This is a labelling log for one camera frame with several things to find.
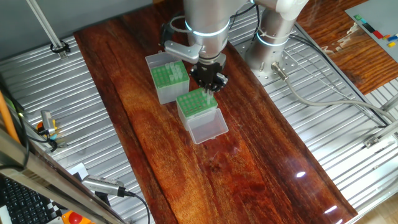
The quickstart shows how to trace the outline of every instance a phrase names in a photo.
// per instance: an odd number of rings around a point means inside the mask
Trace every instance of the red button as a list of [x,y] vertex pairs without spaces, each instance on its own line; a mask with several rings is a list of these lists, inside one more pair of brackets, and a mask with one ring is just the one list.
[[69,223],[70,224],[79,224],[82,221],[83,217],[76,212],[72,212],[69,215]]

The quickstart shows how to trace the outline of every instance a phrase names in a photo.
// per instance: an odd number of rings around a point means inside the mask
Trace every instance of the clear plastic box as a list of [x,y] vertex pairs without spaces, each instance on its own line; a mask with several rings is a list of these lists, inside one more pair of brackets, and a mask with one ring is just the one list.
[[145,58],[160,104],[170,103],[189,91],[189,76],[181,60],[162,52]]
[[193,143],[200,144],[228,132],[223,114],[217,106],[214,97],[207,103],[202,89],[177,97],[178,115]]

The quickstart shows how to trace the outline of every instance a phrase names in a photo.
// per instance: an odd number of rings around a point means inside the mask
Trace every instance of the wooden tabletop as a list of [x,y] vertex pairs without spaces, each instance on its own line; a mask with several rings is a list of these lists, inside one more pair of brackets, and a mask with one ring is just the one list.
[[229,82],[215,95],[228,133],[195,145],[176,103],[159,104],[145,57],[163,50],[160,25],[181,8],[181,1],[162,2],[75,33],[155,221],[334,224],[353,218],[356,211],[231,44],[223,51]]
[[310,0],[298,23],[358,89],[368,94],[398,77],[398,63],[345,13],[363,2],[366,0]]

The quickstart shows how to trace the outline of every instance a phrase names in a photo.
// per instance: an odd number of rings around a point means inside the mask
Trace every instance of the gray cable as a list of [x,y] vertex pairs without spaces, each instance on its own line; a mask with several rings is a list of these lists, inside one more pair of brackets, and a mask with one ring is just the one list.
[[310,105],[310,106],[330,106],[330,105],[340,105],[340,104],[351,104],[351,105],[359,105],[359,106],[364,106],[367,108],[371,108],[374,109],[375,111],[379,112],[380,114],[382,114],[383,116],[385,116],[386,118],[388,118],[391,122],[395,122],[396,119],[393,118],[391,115],[389,115],[388,113],[386,113],[385,111],[383,111],[382,109],[370,105],[368,103],[365,102],[361,102],[361,101],[356,101],[356,100],[340,100],[340,101],[331,101],[331,102],[321,102],[321,103],[316,103],[316,102],[311,102],[308,101],[304,98],[302,98],[293,88],[292,84],[290,83],[289,79],[285,80],[286,85],[290,88],[291,92],[298,98],[298,100],[300,100],[302,103],[305,103],[306,105]]
[[171,21],[170,21],[170,27],[175,31],[175,32],[181,32],[181,33],[184,33],[184,34],[190,34],[190,33],[192,33],[192,31],[190,31],[190,30],[183,30],[183,29],[179,29],[179,28],[176,28],[175,26],[173,26],[173,22],[174,21],[176,21],[177,19],[184,19],[185,18],[185,16],[176,16],[176,17],[174,17]]

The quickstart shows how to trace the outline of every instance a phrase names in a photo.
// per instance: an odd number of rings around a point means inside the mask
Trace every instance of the metal grating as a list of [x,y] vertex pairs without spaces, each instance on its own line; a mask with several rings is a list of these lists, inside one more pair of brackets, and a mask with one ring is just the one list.
[[[229,41],[241,55],[250,46],[256,24],[253,9],[237,17],[230,29]],[[305,37],[299,29],[294,32]],[[12,94],[26,107],[25,116],[32,125],[40,121],[40,110],[52,112],[59,124],[58,141],[68,144],[52,154],[56,161],[65,168],[82,162],[89,174],[118,179],[142,195],[75,39],[65,41],[72,50],[68,60],[60,61],[46,46],[0,62],[0,72]],[[290,80],[306,99],[364,99],[346,77],[306,45],[289,40],[285,56],[284,67]],[[264,88],[359,215],[398,191],[391,185],[398,176],[397,145],[388,142],[378,153],[378,149],[366,149],[363,141],[380,128],[359,108],[303,105],[276,75],[266,78]],[[380,106],[397,93],[398,81],[393,80],[367,97]],[[398,118],[398,110],[392,115]],[[146,223],[145,207],[135,198],[110,197],[109,201],[125,220]]]
[[[237,19],[242,20],[252,22],[235,24],[229,39],[244,58],[256,28],[256,10]],[[308,38],[299,27],[293,33]],[[343,74],[341,71],[337,72],[309,46],[290,39],[284,57],[282,66],[302,97],[310,101],[367,100],[346,77],[339,74]],[[341,193],[358,211],[357,218],[398,192],[395,185],[398,178],[398,145],[391,139],[371,149],[364,146],[366,139],[381,130],[380,123],[366,115],[370,114],[368,111],[365,114],[353,105],[304,105],[292,96],[287,85],[275,74],[261,82]],[[380,87],[367,98],[372,104],[381,106],[396,94],[398,79]],[[391,114],[398,118],[398,109],[391,111]]]
[[[59,164],[69,169],[83,163],[89,174],[118,179],[143,198],[76,40],[64,41],[71,48],[67,60],[42,47],[0,62],[3,79],[25,107],[30,124],[41,121],[40,110],[51,111],[59,130],[57,142],[68,146],[50,153]],[[109,196],[109,202],[126,221],[147,223],[140,200]]]

